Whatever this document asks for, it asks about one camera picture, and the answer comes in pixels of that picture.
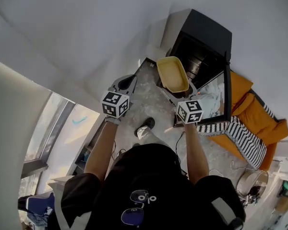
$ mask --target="yellow tray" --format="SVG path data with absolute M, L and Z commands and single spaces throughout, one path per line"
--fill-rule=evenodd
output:
M 187 91 L 189 82 L 180 60 L 175 56 L 165 57 L 157 61 L 162 85 L 172 93 Z

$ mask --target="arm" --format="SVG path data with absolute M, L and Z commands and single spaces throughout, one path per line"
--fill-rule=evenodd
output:
M 84 173 L 94 174 L 101 182 L 105 179 L 110 163 L 117 127 L 114 123 L 106 122 L 86 162 Z
M 201 178 L 209 175 L 209 166 L 195 124 L 185 124 L 184 128 L 186 131 L 189 179 L 193 184 L 196 184 Z

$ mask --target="black shoe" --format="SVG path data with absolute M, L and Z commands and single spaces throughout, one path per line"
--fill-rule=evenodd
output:
M 134 131 L 134 135 L 136 137 L 138 137 L 138 129 L 142 128 L 144 126 L 148 126 L 150 129 L 152 129 L 155 126 L 155 120 L 152 117 L 147 118 L 140 127 L 138 127 L 135 131 Z

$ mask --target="black t-shirt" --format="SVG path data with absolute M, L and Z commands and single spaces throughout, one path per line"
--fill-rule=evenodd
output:
M 226 229 L 211 204 L 221 197 L 245 220 L 245 212 L 231 181 L 207 176 L 193 185 L 181 174 L 176 154 L 160 144 L 130 149 L 101 183 L 90 173 L 65 185 L 61 207 L 71 227 L 74 219 L 92 212 L 86 229 Z M 48 228 L 60 229 L 51 214 Z

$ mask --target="black and white striped fabric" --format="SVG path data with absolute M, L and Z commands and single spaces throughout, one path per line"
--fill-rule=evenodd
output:
M 274 118 L 274 114 L 270 110 L 270 108 L 267 106 L 267 104 L 264 104 L 264 110 L 270 115 L 271 118 Z
M 251 133 L 237 116 L 231 117 L 231 122 L 225 134 L 236 144 L 245 160 L 253 168 L 258 169 L 267 151 L 264 142 Z
M 255 169 L 258 169 L 264 160 L 266 145 L 250 132 L 237 116 L 232 116 L 230 122 L 198 126 L 197 131 L 203 136 L 227 135 L 243 158 Z

